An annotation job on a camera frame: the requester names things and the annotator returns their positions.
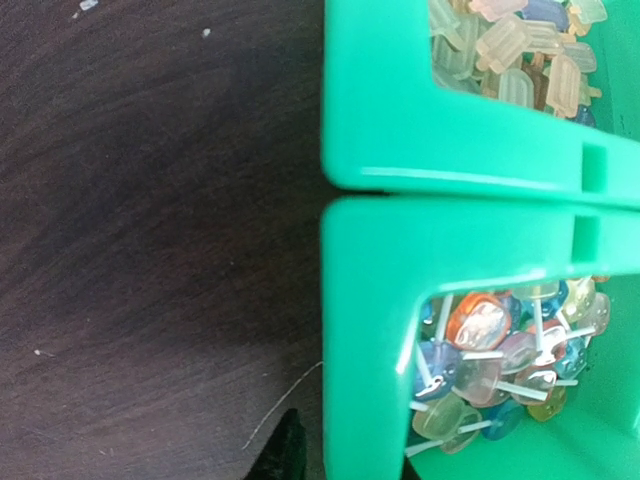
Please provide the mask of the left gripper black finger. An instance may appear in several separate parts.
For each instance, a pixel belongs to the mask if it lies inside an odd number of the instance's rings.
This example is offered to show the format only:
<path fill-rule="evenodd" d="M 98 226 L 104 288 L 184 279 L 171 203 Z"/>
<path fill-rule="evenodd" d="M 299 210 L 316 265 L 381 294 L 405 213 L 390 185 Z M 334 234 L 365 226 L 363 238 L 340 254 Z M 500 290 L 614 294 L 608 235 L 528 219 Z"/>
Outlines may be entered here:
<path fill-rule="evenodd" d="M 288 409 L 247 473 L 250 479 L 302 480 L 306 478 L 306 430 L 299 411 Z"/>

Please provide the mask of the green bin compartment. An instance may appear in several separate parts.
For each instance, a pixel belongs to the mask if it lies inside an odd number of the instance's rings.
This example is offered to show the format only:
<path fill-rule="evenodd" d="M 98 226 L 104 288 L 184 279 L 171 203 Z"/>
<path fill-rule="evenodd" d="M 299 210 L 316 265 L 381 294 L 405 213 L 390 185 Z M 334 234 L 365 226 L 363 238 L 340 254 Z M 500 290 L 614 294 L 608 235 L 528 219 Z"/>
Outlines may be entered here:
<path fill-rule="evenodd" d="M 423 1 L 325 5 L 322 165 L 337 186 L 639 204 L 639 5 L 609 1 L 586 40 L 595 127 L 432 78 Z"/>
<path fill-rule="evenodd" d="M 639 216 L 602 206 L 359 197 L 322 223 L 324 463 L 331 479 L 397 479 L 425 300 L 606 275 L 608 329 L 565 409 L 505 439 L 413 458 L 423 479 L 639 475 Z"/>

